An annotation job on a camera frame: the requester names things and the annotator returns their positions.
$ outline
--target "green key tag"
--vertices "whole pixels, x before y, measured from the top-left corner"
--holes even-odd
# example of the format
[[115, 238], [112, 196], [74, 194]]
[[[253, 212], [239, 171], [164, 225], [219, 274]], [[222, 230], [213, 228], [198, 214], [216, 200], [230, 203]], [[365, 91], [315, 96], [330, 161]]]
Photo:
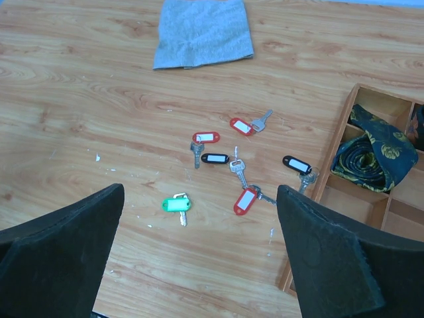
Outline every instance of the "green key tag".
[[167, 197], [162, 202], [162, 208], [165, 212], [183, 212], [191, 207], [188, 197]]

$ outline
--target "silver key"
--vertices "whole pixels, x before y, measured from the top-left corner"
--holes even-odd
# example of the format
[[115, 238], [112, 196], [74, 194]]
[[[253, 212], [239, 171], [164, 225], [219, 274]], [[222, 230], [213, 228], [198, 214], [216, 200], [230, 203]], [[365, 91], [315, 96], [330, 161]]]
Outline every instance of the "silver key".
[[311, 173], [306, 174], [306, 175], [300, 174], [299, 178], [301, 180], [301, 183], [300, 183], [299, 192], [301, 194], [304, 194], [307, 186], [309, 184], [313, 184], [315, 181], [317, 181], [318, 175], [319, 175], [319, 172], [317, 173], [316, 171], [313, 171], [313, 170], [311, 171]]
[[239, 178], [239, 180], [242, 184], [243, 189], [246, 189], [247, 188], [247, 181], [246, 181], [246, 178], [244, 176], [244, 169], [246, 169], [246, 165], [244, 164], [243, 160], [237, 159], [237, 160], [230, 162], [231, 172], [234, 172], [238, 176], [238, 178]]
[[259, 119], [254, 119], [250, 124], [253, 126], [253, 129], [259, 133], [260, 131], [263, 131], [266, 127], [265, 122], [266, 119], [268, 119], [269, 116], [272, 114], [272, 109], [266, 112], [264, 116], [262, 116]]
[[[174, 195], [174, 199], [177, 197], [186, 197], [189, 199], [188, 195], [186, 193], [179, 193]], [[187, 215], [185, 211], [180, 211], [180, 223], [183, 227], [187, 226]]]
[[200, 143], [192, 141], [190, 144], [190, 150], [194, 152], [194, 168], [199, 169], [200, 155], [205, 150], [205, 144], [200, 144]]
[[266, 202], [268, 202], [268, 203], [271, 203], [272, 205], [275, 205], [275, 206], [277, 206], [277, 201], [276, 200], [274, 200], [274, 199], [271, 199], [270, 197], [268, 197], [267, 195], [264, 195], [263, 193], [262, 193], [262, 190], [260, 189], [260, 187], [259, 186], [257, 186], [256, 184], [250, 184], [249, 185], [249, 187], [250, 188], [252, 188], [254, 191], [256, 191], [257, 192], [257, 198], [259, 199], [259, 200], [264, 200], [264, 201], [266, 201]]

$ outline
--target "black key tag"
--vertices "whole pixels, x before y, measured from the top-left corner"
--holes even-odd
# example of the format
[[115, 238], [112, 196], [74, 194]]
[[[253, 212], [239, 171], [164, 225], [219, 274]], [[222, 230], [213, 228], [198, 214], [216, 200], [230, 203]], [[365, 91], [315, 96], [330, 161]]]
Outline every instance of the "black key tag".
[[294, 158], [293, 156], [285, 156], [283, 158], [283, 164], [299, 172], [301, 175], [310, 174], [312, 171], [312, 167], [310, 164], [307, 164], [306, 162], [303, 162], [302, 160]]
[[206, 164], [226, 164], [230, 161], [226, 154], [202, 154], [200, 159]]

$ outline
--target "wooden floor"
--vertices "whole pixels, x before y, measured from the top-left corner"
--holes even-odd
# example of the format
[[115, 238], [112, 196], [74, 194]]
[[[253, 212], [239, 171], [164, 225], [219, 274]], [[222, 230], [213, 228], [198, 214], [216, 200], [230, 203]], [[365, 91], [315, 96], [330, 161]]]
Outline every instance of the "wooden floor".
[[[238, 146], [248, 182], [299, 187], [282, 163], [319, 167], [353, 85], [424, 92], [423, 11], [246, 0], [253, 60], [152, 71], [159, 0], [6, 0], [0, 6], [0, 228], [112, 183], [125, 208], [95, 310], [110, 317], [300, 317], [276, 287], [287, 260], [276, 209], [241, 193], [227, 166], [193, 167]], [[249, 138], [229, 126], [267, 109]], [[161, 202], [188, 192], [188, 226]]]

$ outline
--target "key tag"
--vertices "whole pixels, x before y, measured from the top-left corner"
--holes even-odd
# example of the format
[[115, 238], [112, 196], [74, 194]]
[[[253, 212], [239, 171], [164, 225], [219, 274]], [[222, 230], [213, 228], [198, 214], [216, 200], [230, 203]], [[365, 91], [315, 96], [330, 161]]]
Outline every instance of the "key tag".
[[245, 215], [256, 200], [257, 192], [251, 188], [246, 188], [234, 204], [233, 210], [236, 215]]
[[191, 202], [188, 197], [167, 197], [162, 202], [162, 208], [165, 212], [188, 211]]
[[209, 144], [213, 142], [219, 142], [221, 136], [216, 131], [204, 131], [195, 133], [192, 139], [197, 143]]
[[206, 164], [227, 164], [230, 156], [227, 154], [202, 154], [200, 159]]
[[253, 134], [254, 129], [251, 124], [246, 123], [240, 118], [233, 118], [230, 120], [230, 126], [244, 136], [250, 136]]
[[310, 164], [307, 164], [302, 160], [294, 158], [293, 156], [285, 156], [283, 158], [283, 164], [289, 167], [290, 169], [299, 172], [302, 176], [310, 174], [312, 171], [312, 167]]

